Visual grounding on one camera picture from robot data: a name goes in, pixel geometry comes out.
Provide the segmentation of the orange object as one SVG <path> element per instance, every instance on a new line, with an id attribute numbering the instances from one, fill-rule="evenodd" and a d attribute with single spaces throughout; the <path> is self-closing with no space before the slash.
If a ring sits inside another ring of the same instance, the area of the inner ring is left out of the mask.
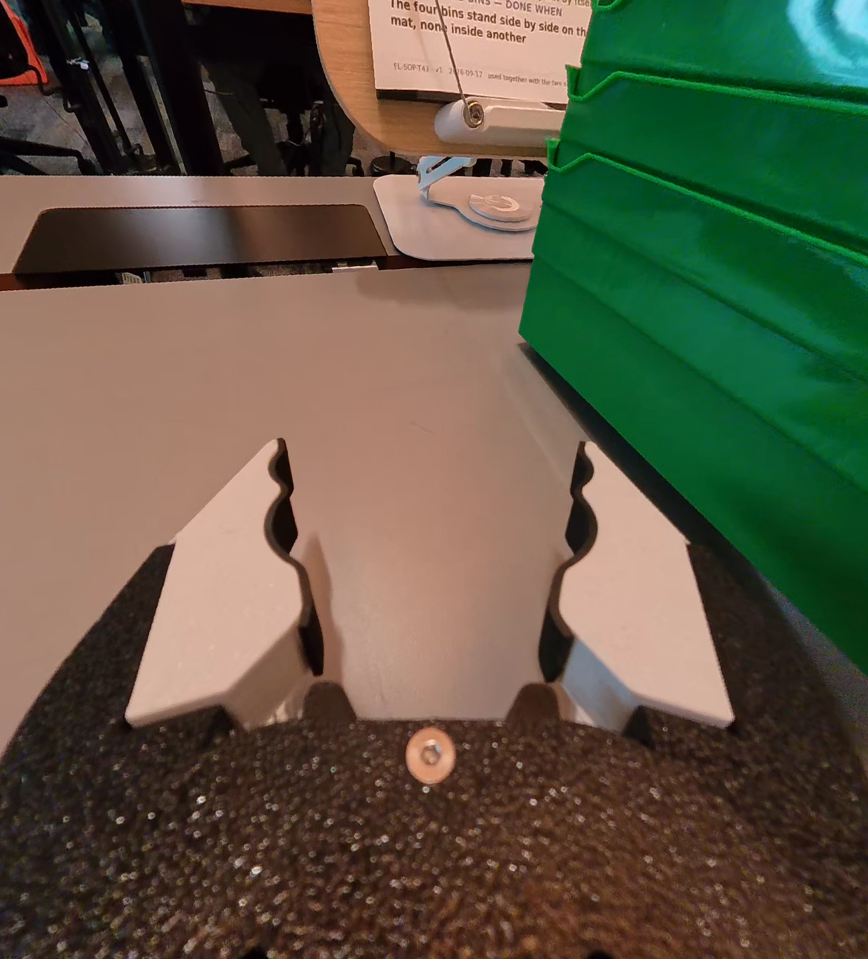
<path id="1" fill-rule="evenodd" d="M 44 67 L 44 63 L 40 55 L 35 49 L 34 41 L 30 31 L 28 30 L 25 20 L 20 16 L 19 12 L 11 2 L 0 1 L 0 5 L 5 11 L 5 15 L 9 18 L 12 29 L 17 34 L 17 37 L 23 46 L 28 65 L 24 72 L 18 73 L 12 77 L 0 78 L 0 88 L 15 86 L 41 87 L 48 84 L 46 68 Z"/>

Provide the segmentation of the instruction sheet on wooden board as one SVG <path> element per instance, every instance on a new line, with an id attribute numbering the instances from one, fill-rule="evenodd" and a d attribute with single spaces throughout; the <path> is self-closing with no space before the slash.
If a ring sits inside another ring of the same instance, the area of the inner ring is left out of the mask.
<path id="1" fill-rule="evenodd" d="M 312 3 L 318 50 L 329 84 L 345 114 L 387 150 L 420 156 L 452 153 L 435 133 L 434 118 L 448 102 L 380 98 L 375 87 L 368 1 Z M 545 147 L 530 150 L 540 159 Z M 479 158 L 500 157 L 474 148 Z"/>

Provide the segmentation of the printed instruction sheet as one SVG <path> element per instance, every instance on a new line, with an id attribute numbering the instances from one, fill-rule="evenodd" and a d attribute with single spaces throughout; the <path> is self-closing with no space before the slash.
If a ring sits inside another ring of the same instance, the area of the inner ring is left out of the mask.
<path id="1" fill-rule="evenodd" d="M 566 103 L 581 63 L 589 1 L 370 1 L 380 98 L 448 102 L 461 94 Z"/>

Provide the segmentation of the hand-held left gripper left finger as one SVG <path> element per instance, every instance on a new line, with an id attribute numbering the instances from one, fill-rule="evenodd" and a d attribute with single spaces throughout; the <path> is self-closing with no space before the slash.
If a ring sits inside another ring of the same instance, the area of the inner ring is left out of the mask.
<path id="1" fill-rule="evenodd" d="M 243 729 L 297 718 L 324 644 L 286 442 L 263 446 L 178 532 L 125 710 L 133 728 L 219 709 Z"/>

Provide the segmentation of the grey desk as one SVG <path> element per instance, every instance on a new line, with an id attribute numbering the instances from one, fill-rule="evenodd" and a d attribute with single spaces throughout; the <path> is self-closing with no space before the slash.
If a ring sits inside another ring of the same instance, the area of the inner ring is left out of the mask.
<path id="1" fill-rule="evenodd" d="M 0 176 L 0 277 L 60 200 L 131 177 Z M 520 333 L 534 258 L 167 284 L 0 288 L 0 758 L 140 566 L 286 442 L 322 679 L 444 779 L 452 720 L 545 682 L 538 643 L 592 441 L 779 613 L 868 772 L 868 678 Z"/>

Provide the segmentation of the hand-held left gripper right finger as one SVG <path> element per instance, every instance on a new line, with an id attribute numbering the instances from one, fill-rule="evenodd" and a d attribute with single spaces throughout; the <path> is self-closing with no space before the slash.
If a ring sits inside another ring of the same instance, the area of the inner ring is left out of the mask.
<path id="1" fill-rule="evenodd" d="M 580 442 L 538 643 L 572 721 L 624 730 L 639 708 L 726 729 L 735 720 L 688 542 L 592 441 Z"/>

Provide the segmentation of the white clipboard stand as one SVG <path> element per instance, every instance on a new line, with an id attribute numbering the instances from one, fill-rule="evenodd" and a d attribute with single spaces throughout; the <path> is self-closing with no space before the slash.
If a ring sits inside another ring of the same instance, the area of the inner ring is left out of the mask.
<path id="1" fill-rule="evenodd" d="M 440 108 L 435 133 L 452 153 L 424 155 L 416 174 L 374 185 L 396 250 L 430 263 L 531 260 L 545 174 L 476 176 L 471 151 L 528 160 L 560 132 L 564 113 L 562 105 L 483 97 Z"/>

